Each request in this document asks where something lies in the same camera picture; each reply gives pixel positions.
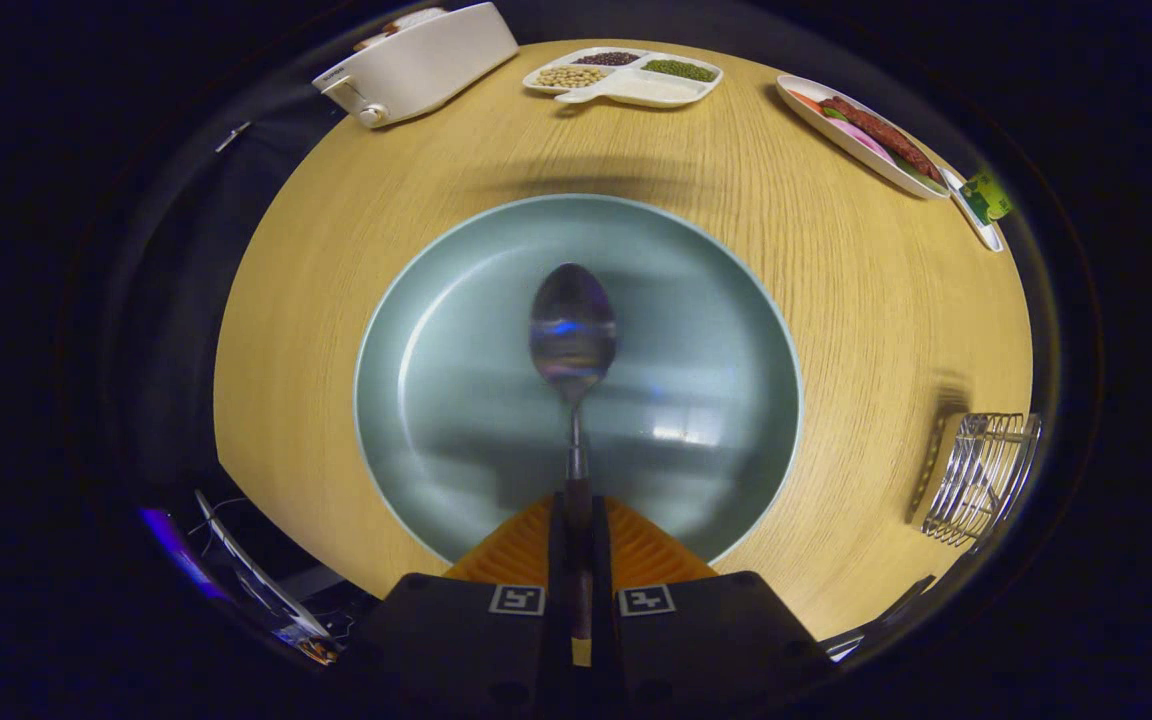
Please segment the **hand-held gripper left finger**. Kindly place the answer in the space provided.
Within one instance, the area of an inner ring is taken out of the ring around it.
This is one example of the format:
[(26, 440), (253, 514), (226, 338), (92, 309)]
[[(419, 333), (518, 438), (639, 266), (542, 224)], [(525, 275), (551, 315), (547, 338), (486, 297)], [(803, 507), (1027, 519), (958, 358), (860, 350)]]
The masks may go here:
[(550, 705), (573, 670), (563, 511), (544, 498), (448, 571), (397, 579), (351, 632), (369, 705)]

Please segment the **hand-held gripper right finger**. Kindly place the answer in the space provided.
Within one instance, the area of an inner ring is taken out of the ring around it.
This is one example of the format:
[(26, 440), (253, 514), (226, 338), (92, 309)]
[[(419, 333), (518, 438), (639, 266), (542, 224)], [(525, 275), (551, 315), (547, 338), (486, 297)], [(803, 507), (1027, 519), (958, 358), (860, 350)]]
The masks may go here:
[(755, 571), (617, 583), (607, 498), (591, 520), (591, 683), (602, 706), (795, 706), (833, 661)]

